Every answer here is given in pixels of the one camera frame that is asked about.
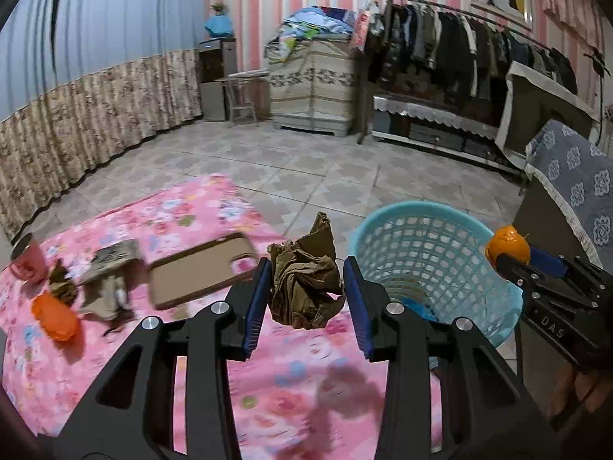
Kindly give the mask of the person's right hand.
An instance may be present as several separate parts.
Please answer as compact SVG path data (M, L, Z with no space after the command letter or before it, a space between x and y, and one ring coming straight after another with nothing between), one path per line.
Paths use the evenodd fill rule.
M612 394L612 379L598 372L583 374L570 363L565 362L556 376L554 389L547 405L549 419L560 416L572 399L577 399L579 407L590 413L602 407Z

